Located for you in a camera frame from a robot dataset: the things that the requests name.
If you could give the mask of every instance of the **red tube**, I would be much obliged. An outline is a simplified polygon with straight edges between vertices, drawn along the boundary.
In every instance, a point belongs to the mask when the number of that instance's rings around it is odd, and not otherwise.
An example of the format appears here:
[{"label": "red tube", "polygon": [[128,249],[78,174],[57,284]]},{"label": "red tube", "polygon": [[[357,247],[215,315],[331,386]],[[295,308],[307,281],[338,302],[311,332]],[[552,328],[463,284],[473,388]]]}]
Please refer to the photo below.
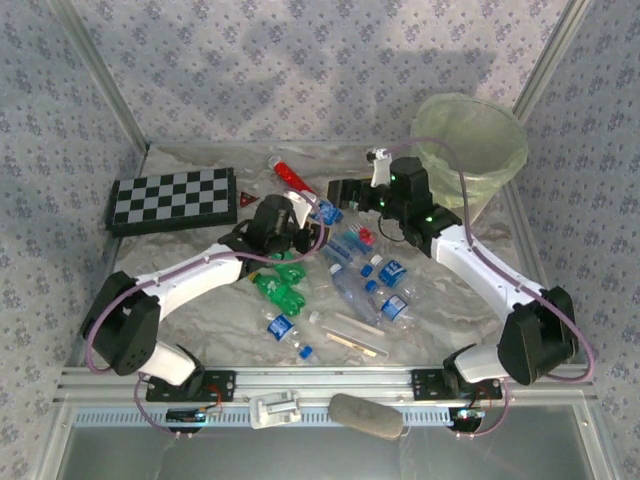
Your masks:
[{"label": "red tube", "polygon": [[304,183],[296,172],[294,172],[289,165],[284,163],[281,157],[274,155],[269,159],[269,168],[271,168],[274,172],[278,174],[278,176],[284,180],[284,182],[289,185],[291,188],[295,188],[296,190],[300,190],[301,192],[311,192],[315,194],[315,192],[311,189],[309,185]]}]

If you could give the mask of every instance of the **cable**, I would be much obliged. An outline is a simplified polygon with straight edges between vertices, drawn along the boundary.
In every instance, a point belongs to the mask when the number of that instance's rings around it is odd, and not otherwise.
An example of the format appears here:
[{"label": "cable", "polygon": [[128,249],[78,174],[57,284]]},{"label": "cable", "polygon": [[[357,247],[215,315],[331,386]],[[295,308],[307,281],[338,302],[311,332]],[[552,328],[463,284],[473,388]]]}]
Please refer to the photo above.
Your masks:
[{"label": "cable", "polygon": [[489,390],[484,388],[482,385],[478,385],[478,387],[476,388],[476,391],[478,391],[478,390],[481,391],[481,392],[484,392],[485,396],[489,399],[489,406],[485,410],[485,413],[486,413],[489,410],[491,410],[491,407],[493,406],[493,399],[491,398],[491,395],[489,395]]},{"label": "cable", "polygon": [[313,244],[313,247],[311,247],[311,249],[307,252],[304,253],[294,259],[291,260],[275,260],[273,258],[269,258],[269,257],[263,257],[260,255],[254,255],[252,253],[245,253],[245,252],[220,252],[220,253],[215,253],[213,255],[211,255],[208,259],[198,259],[195,260],[191,263],[188,263],[187,265],[184,265],[176,270],[173,270],[169,273],[166,273],[162,276],[160,276],[157,280],[157,282],[155,280],[149,280],[147,282],[143,282],[141,284],[135,285],[133,287],[131,287],[130,289],[126,290],[125,292],[121,293],[120,295],[118,295],[116,297],[116,299],[111,302],[107,308],[104,309],[104,311],[98,316],[98,318],[96,319],[96,321],[94,322],[93,326],[91,327],[91,330],[89,331],[89,335],[87,336],[87,343],[86,343],[86,349],[85,349],[85,362],[87,364],[87,368],[91,371],[91,373],[94,374],[104,374],[107,373],[109,371],[111,371],[111,367],[106,367],[106,368],[98,368],[96,367],[95,363],[93,362],[93,357],[92,357],[92,349],[93,349],[93,343],[96,340],[96,336],[98,334],[98,331],[100,330],[100,327],[102,327],[102,324],[106,321],[106,319],[109,317],[109,315],[117,308],[120,306],[120,304],[125,301],[127,298],[129,298],[131,295],[144,290],[145,288],[148,288],[154,284],[160,284],[166,281],[169,281],[175,277],[178,277],[186,272],[189,272],[191,270],[193,270],[194,268],[198,268],[202,265],[208,264],[212,261],[215,260],[219,260],[222,258],[248,258],[251,260],[258,260],[260,262],[264,262],[264,263],[272,263],[272,264],[277,264],[277,265],[284,265],[284,264],[289,264],[289,263],[297,263],[300,262],[302,260],[304,260],[305,258],[310,257],[311,255],[313,255],[321,246],[322,244],[322,239],[324,238],[324,233],[325,233],[325,225],[324,225],[324,218],[322,217],[322,212],[320,211],[320,208],[318,207],[318,205],[313,202],[311,200],[311,198],[309,198],[307,195],[305,195],[302,192],[299,192],[297,190],[289,190],[291,192],[296,193],[297,195],[301,196],[309,205],[311,205],[311,207],[313,208],[314,212],[317,214],[318,217],[318,223],[320,224],[320,234],[318,236],[318,240]]},{"label": "cable", "polygon": [[498,420],[496,420],[496,423],[494,423],[493,425],[491,425],[489,428],[487,428],[486,430],[482,430],[481,432],[474,432],[474,433],[465,433],[465,436],[468,437],[482,437],[484,435],[488,435],[490,433],[495,432],[500,425],[502,425],[504,423],[504,419],[507,418],[507,412],[509,411],[509,385],[507,384],[507,380],[503,379],[504,381],[502,382],[502,385],[504,386],[504,408],[502,409],[502,413],[500,413],[500,416],[498,417]]},{"label": "cable", "polygon": [[[151,415],[149,415],[149,413],[144,409],[144,406],[142,405],[142,400],[140,400],[140,387],[142,386],[142,384],[144,382],[147,381],[147,377],[148,375],[145,375],[144,373],[138,373],[138,381],[136,382],[135,387],[133,387],[133,402],[136,404],[136,407],[138,408],[138,411],[140,412],[140,415],[142,415],[142,418],[144,418],[144,420],[155,430],[164,433],[166,435],[170,435],[176,439],[180,438],[180,433],[179,432],[172,432],[169,428],[164,427],[162,425],[160,425],[158,422],[156,422],[153,418],[151,418]],[[221,410],[219,413],[222,413],[222,396],[219,393],[218,388],[215,385],[212,385],[212,387],[215,388],[215,390],[217,390],[217,394],[218,394],[218,399],[216,401],[216,405],[213,406],[220,406]],[[212,406],[208,406],[208,407],[204,407],[204,410],[208,410],[209,408],[212,408]],[[201,433],[198,432],[197,434],[195,434],[198,438],[219,438],[219,435],[216,434],[207,434],[207,433]],[[194,436],[193,433],[188,433],[187,437],[188,438],[192,438]]]},{"label": "cable", "polygon": [[502,277],[502,279],[504,279],[514,287],[522,290],[524,293],[526,293],[531,298],[536,300],[540,305],[544,306],[547,310],[549,310],[551,313],[556,315],[562,321],[562,323],[564,323],[567,326],[567,328],[571,331],[571,333],[573,333],[576,336],[576,338],[578,339],[578,342],[584,348],[584,352],[587,355],[587,369],[582,375],[579,375],[577,377],[561,377],[559,375],[553,375],[551,373],[548,373],[547,377],[553,380],[557,380],[565,383],[580,383],[584,381],[589,381],[591,377],[593,377],[593,374],[595,371],[595,355],[593,353],[593,349],[591,348],[591,345],[589,345],[589,342],[587,341],[586,337],[582,334],[582,332],[578,329],[578,327],[576,327],[576,325],[571,321],[571,319],[569,319],[569,317],[567,317],[562,311],[560,311],[558,307],[556,307],[554,304],[549,302],[547,299],[543,298],[539,293],[534,292],[529,287],[521,285],[520,282],[518,282],[518,280],[513,278],[507,272],[503,271],[497,265],[494,265],[493,262],[491,262],[491,260],[489,260],[480,251],[478,247],[473,245],[474,238],[473,238],[473,231],[471,229],[471,220],[469,217],[469,196],[467,194],[467,184],[464,179],[464,171],[462,170],[460,160],[458,159],[456,152],[451,148],[451,146],[440,138],[416,137],[416,138],[410,138],[405,142],[399,143],[398,145],[394,145],[393,147],[386,149],[384,153],[385,155],[392,155],[393,153],[399,150],[402,150],[405,147],[414,145],[416,143],[422,143],[422,142],[430,142],[430,143],[435,143],[436,145],[440,145],[449,153],[453,162],[456,165],[458,176],[460,178],[460,188],[462,190],[462,201],[464,204],[464,219],[463,219],[464,231],[467,237],[467,243],[469,244],[469,247],[471,248],[471,250],[482,261],[482,263],[484,263],[490,270],[492,270],[494,273]]},{"label": "cable", "polygon": [[402,240],[398,240],[397,238],[391,238],[382,231],[382,215],[378,217],[378,231],[380,232],[380,235],[382,235],[387,240],[391,240],[392,242],[400,243],[400,242],[404,242],[405,240],[404,238]]}]

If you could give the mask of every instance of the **white plastic clip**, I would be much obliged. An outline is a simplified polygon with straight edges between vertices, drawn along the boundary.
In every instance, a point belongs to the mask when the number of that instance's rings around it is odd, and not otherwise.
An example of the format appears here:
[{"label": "white plastic clip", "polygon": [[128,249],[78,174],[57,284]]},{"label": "white plastic clip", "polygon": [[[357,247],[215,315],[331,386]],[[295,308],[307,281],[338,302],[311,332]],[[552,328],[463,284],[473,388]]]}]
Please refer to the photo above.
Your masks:
[{"label": "white plastic clip", "polygon": [[[304,194],[311,200],[312,202],[317,202],[317,197],[311,192],[304,192]],[[293,212],[296,215],[296,220],[298,221],[298,226],[300,228],[304,227],[304,224],[307,222],[307,217],[311,213],[311,209],[313,208],[309,202],[307,202],[304,198],[298,195],[296,192],[288,191],[285,192],[284,196],[291,200],[293,204]]]},{"label": "white plastic clip", "polygon": [[249,400],[251,428],[257,430],[299,422],[302,419],[299,397],[298,392],[288,390],[252,398]]},{"label": "white plastic clip", "polygon": [[376,148],[373,150],[376,156],[373,161],[373,177],[371,177],[371,186],[389,185],[391,183],[391,155],[387,155],[386,149]]}]

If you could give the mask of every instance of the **green plastic bottle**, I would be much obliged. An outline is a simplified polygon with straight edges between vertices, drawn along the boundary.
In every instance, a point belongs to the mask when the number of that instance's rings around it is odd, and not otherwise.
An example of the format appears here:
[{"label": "green plastic bottle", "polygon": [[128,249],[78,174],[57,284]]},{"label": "green plastic bottle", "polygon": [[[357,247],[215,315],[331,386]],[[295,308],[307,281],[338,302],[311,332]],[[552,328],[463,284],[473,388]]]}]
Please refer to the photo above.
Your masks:
[{"label": "green plastic bottle", "polygon": [[[276,260],[293,260],[293,254],[287,251],[284,252],[284,254],[276,253],[275,255],[271,255],[271,258],[275,258]],[[287,285],[297,285],[300,283],[300,280],[307,276],[300,262],[274,265],[273,269],[278,272],[282,281]]]},{"label": "green plastic bottle", "polygon": [[291,290],[275,275],[253,273],[249,275],[249,279],[271,303],[280,307],[285,315],[295,317],[306,304],[302,295]]}]

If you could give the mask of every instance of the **glass panel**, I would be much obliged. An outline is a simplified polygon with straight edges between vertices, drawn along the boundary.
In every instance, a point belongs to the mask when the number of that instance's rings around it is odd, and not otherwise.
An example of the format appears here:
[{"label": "glass panel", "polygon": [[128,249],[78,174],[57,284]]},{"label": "glass panel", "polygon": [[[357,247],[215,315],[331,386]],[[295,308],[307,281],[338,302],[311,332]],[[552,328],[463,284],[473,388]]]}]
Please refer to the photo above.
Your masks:
[{"label": "glass panel", "polygon": [[513,408],[498,431],[474,440],[429,427],[395,442],[346,428],[208,431],[217,438],[73,428],[58,480],[593,478],[572,407]]}]

